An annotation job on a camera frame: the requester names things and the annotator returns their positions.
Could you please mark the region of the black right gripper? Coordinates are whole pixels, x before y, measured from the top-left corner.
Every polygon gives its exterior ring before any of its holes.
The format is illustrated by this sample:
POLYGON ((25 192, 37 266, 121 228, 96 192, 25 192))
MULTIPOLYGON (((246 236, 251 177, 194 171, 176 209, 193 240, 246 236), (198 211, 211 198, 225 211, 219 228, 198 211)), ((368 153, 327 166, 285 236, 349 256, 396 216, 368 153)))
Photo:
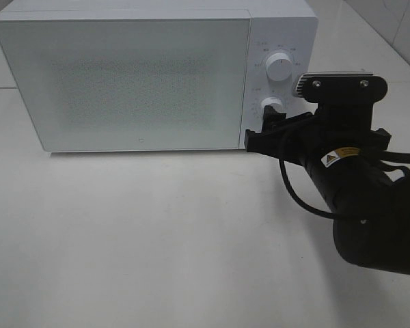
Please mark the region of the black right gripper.
POLYGON ((262 130, 245 131, 245 149, 303 167, 313 159, 325 167, 333 164, 331 151, 357 156, 364 148, 386 150, 391 135, 372 130, 372 105, 322 105, 314 113, 290 118, 272 106, 264 108, 262 130))

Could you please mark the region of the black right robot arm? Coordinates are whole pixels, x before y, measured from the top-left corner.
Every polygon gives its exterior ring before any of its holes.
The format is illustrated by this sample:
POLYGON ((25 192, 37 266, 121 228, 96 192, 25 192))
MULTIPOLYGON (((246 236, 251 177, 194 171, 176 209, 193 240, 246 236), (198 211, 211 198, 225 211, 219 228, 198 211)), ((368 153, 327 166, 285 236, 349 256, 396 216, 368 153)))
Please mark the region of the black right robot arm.
POLYGON ((390 134, 371 124, 369 105, 319 105, 291 118, 267 107, 245 148, 277 159, 291 198, 332 220, 345 261, 410 275, 410 154, 389 152, 390 134))

